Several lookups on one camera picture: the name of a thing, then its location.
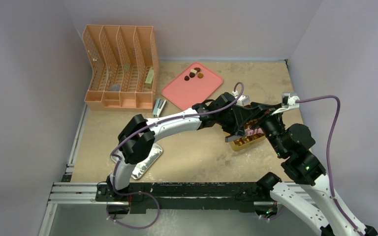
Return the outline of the gold chocolate box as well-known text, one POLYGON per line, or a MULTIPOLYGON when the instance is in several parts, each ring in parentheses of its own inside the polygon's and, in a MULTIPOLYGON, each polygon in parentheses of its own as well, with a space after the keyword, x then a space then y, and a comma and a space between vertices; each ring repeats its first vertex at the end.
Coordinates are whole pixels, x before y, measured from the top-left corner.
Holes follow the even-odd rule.
MULTIPOLYGON (((252 128, 256 123, 257 123, 257 121, 248 122, 245 125, 245 129, 246 128, 252 128)), ((265 137, 264 134, 262 134, 262 135, 256 134, 256 135, 248 136, 248 137, 245 136, 245 137, 237 139, 233 142, 229 142, 229 145, 231 146, 233 151, 241 151, 243 149, 248 148, 249 146, 252 146, 254 144, 262 142, 265 138, 266 137, 265 137)))

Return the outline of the pink tongs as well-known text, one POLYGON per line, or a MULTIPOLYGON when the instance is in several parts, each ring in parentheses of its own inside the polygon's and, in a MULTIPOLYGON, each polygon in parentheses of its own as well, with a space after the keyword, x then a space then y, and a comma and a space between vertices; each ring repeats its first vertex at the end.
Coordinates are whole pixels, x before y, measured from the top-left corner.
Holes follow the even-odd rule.
POLYGON ((256 134, 262 135, 264 133, 263 133, 261 128, 256 128, 256 129, 246 128, 245 129, 245 136, 246 137, 253 136, 253 135, 256 135, 256 134))

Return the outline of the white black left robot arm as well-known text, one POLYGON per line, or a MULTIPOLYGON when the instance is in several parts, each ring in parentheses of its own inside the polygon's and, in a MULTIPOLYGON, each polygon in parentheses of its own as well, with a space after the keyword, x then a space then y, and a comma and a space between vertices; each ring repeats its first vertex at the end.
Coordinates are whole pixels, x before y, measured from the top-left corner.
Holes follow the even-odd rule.
POLYGON ((209 105, 198 103, 192 108, 162 118, 135 115, 119 134, 119 143, 110 154, 118 158, 118 161, 108 177, 111 184, 108 195, 114 201, 121 201, 126 197, 135 166, 148 158, 154 143, 186 131, 209 128, 215 124, 223 126, 224 116, 243 98, 241 92, 226 92, 209 105))

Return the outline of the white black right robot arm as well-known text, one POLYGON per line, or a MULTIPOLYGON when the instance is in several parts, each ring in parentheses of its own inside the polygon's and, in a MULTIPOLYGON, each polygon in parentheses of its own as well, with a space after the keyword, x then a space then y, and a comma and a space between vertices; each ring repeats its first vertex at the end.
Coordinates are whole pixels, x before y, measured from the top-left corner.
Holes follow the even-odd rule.
POLYGON ((302 103, 298 97, 281 105, 253 103, 251 108, 232 108, 238 125, 256 120, 279 158, 287 176, 298 184, 313 200, 307 202, 290 190, 288 185, 273 173, 262 177, 257 195, 263 200, 272 198, 288 208, 305 222, 318 236, 376 236, 373 226, 362 223, 336 192, 331 167, 324 167, 310 151, 315 144, 309 128, 293 124, 285 128, 282 114, 297 109, 302 103))

